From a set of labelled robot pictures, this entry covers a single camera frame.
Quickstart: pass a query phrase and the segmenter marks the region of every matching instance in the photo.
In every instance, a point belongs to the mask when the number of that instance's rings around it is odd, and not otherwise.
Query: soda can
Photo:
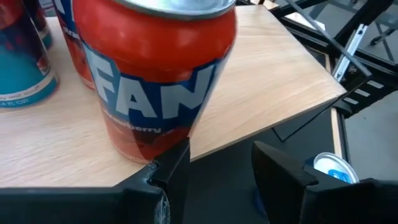
[[[76,31],[75,18],[72,11],[72,0],[54,0],[57,16],[67,42],[73,64],[80,75],[83,84],[94,89],[93,79],[88,68],[81,40]]]
[[[344,159],[323,152],[313,160],[313,168],[349,184],[359,183],[355,170]]]
[[[50,96],[57,77],[22,1],[0,2],[0,108],[18,108]]]
[[[46,49],[52,46],[52,36],[50,32],[50,27],[44,17],[43,9],[40,7],[39,0],[23,0],[27,12],[36,26],[39,37]]]
[[[190,135],[233,47],[234,4],[73,2],[106,127],[121,154],[148,162]]]
[[[40,6],[42,7],[45,16],[52,17],[56,16],[54,5],[52,0],[39,0]]]

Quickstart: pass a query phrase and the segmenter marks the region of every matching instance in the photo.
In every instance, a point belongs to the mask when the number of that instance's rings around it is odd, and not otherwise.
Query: can lid
[[[114,0],[131,9],[185,21],[210,19],[226,13],[236,0]]]
[[[313,161],[313,167],[323,173],[330,174],[331,170],[343,172],[348,175],[351,184],[359,182],[359,178],[355,170],[344,159],[334,155],[333,153],[323,152],[316,156]]]

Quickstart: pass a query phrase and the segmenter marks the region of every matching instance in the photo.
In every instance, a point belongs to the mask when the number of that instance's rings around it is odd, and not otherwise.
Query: wooden tabletop
[[[264,6],[241,6],[238,38],[193,133],[192,159],[331,100],[344,89]],[[143,167],[111,146],[95,94],[80,82],[58,20],[48,20],[58,91],[0,112],[0,187],[112,186]]]

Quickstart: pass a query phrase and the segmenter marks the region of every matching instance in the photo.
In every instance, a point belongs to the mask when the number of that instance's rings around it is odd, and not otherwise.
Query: can rim
[[[349,173],[348,175],[353,178],[353,180],[352,180],[353,184],[359,182],[359,177],[358,177],[358,175],[356,175],[353,167],[351,167],[351,165],[348,162],[346,162],[344,159],[336,156],[333,153],[323,152],[314,158],[314,160],[313,160],[314,168],[315,168],[315,164],[321,159],[331,159],[331,160],[339,163],[339,165],[341,165]]]
[[[122,4],[130,9],[138,12],[143,12],[153,16],[166,17],[171,19],[178,19],[182,21],[204,20],[218,17],[228,12],[235,6],[237,0],[230,0],[228,4],[221,8],[214,8],[212,10],[177,10],[177,9],[160,9],[156,7],[149,7],[139,2],[131,2],[129,0],[113,0],[116,3]]]

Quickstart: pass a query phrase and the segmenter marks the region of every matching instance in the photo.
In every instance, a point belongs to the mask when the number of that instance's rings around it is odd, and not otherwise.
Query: gray floor
[[[285,4],[284,0],[276,1]],[[334,0],[349,5],[349,0]],[[360,0],[354,8],[359,9],[364,0]],[[335,35],[352,16],[353,13],[338,8],[331,1],[314,18],[326,25],[326,31]],[[306,12],[317,14],[314,8]],[[387,12],[398,15],[398,7],[391,6]],[[380,25],[381,30],[388,27]],[[370,54],[389,59],[385,45],[370,46],[370,41],[379,35],[373,22],[359,46]],[[398,31],[386,39],[395,61],[398,61]],[[369,108],[346,120],[348,144],[352,165],[361,179],[373,177],[377,179],[398,180],[398,93],[393,93]]]

